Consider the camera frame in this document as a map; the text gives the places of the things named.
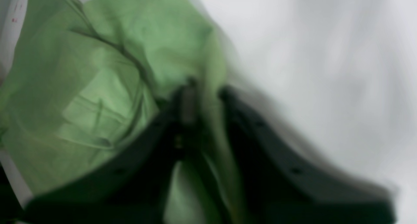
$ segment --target white surface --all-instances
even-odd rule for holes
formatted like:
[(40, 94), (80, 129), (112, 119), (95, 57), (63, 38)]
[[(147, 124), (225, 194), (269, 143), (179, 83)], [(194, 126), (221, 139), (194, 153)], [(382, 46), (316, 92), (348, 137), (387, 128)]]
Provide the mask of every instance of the white surface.
[[(413, 0), (191, 1), (224, 32), (230, 83), (311, 143), (295, 150), (397, 190), (398, 224), (417, 223)], [(0, 41), (6, 68), (19, 33)]]

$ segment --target white fabric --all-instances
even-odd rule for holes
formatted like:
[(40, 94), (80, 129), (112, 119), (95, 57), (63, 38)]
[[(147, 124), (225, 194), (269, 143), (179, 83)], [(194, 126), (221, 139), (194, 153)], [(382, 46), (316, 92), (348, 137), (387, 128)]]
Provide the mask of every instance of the white fabric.
[[(223, 32), (230, 83), (277, 132), (282, 120), (297, 132), (298, 153), (388, 188), (398, 224), (417, 223), (414, 0), (190, 1)], [(6, 70), (20, 29), (6, 20)]]

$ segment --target green fabric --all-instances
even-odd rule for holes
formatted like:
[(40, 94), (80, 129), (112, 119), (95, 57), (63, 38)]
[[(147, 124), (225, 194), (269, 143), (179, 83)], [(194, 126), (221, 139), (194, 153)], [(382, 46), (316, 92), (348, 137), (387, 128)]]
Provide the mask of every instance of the green fabric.
[[(188, 77), (199, 83), (206, 150), (234, 223), (246, 220), (217, 92), (226, 68), (212, 26), (187, 0), (28, 0), (0, 136), (35, 195), (116, 156)], [(188, 162), (174, 169), (168, 224), (220, 223)]]

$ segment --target green cloth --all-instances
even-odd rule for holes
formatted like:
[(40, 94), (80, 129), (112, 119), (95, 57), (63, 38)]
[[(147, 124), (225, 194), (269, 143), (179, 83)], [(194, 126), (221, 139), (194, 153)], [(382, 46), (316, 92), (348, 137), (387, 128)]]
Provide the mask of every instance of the green cloth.
[[(126, 148), (194, 77), (212, 134), (206, 150), (234, 223), (246, 220), (217, 92), (226, 68), (213, 27), (187, 0), (28, 0), (0, 89), (0, 147), (35, 195)], [(177, 163), (167, 224), (220, 223), (188, 162)]]

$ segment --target wrinkled fabric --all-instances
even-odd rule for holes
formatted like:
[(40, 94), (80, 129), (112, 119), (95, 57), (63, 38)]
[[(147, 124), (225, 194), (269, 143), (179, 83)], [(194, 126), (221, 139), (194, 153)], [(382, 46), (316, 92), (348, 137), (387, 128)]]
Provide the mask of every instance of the wrinkled fabric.
[[(187, 0), (28, 0), (0, 89), (1, 146), (34, 195), (47, 193), (126, 148), (189, 77), (213, 138), (207, 155), (240, 223), (244, 199), (217, 98), (225, 64)], [(174, 171), (165, 222), (220, 223), (192, 166)]]

